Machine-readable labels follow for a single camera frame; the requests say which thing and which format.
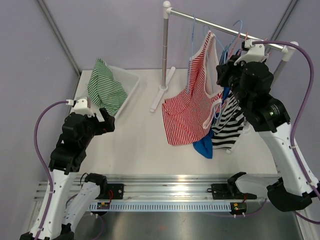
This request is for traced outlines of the green white striped tank top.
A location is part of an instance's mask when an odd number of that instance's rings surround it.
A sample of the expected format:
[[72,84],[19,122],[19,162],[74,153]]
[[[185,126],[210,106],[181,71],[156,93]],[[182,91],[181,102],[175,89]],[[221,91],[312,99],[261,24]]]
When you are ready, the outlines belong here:
[[118,113],[128,97],[123,85],[115,80],[112,70],[101,58],[96,59],[87,93],[98,108],[105,108],[112,116]]

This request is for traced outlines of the light blue wire hanger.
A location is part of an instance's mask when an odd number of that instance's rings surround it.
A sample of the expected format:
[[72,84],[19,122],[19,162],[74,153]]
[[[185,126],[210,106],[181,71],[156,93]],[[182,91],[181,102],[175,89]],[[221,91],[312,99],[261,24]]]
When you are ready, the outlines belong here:
[[196,18],[195,18],[195,15],[193,15],[193,23],[192,23],[192,31],[191,31],[191,49],[190,49],[190,56],[189,56],[188,69],[187,69],[187,85],[186,85],[187,94],[190,93],[191,70],[192,70],[192,61],[193,61],[193,55],[194,55],[195,23],[196,23]]

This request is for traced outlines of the red white striped tank top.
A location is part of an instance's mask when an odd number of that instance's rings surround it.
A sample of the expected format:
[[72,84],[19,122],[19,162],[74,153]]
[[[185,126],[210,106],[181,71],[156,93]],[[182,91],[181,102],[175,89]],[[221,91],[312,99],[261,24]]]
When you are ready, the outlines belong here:
[[170,145],[192,144],[208,134],[223,98],[224,88],[217,85],[218,63],[216,36],[209,30],[191,59],[188,85],[162,104],[164,129]]

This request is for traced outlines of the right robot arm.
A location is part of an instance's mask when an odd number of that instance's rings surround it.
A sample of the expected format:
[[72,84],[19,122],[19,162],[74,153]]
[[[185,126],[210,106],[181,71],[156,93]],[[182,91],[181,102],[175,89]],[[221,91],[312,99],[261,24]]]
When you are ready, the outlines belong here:
[[230,88],[245,119],[263,139],[272,154],[280,177],[274,183],[241,174],[227,185],[227,193],[239,198],[243,193],[260,195],[282,212],[300,211],[311,205],[320,190],[314,176],[291,135],[290,116],[284,104],[270,95],[274,79],[263,62],[246,63],[233,55],[216,67],[218,83]]

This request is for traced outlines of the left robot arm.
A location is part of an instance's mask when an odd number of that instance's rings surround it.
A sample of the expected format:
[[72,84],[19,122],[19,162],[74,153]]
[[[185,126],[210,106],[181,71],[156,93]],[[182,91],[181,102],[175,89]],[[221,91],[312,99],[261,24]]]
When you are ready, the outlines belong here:
[[103,121],[98,118],[72,112],[62,125],[55,149],[48,165],[49,182],[38,217],[22,240],[72,240],[79,221],[94,199],[108,194],[108,182],[104,175],[90,173],[80,192],[67,203],[70,189],[77,177],[86,149],[95,136],[115,130],[115,118],[105,108],[100,108]]

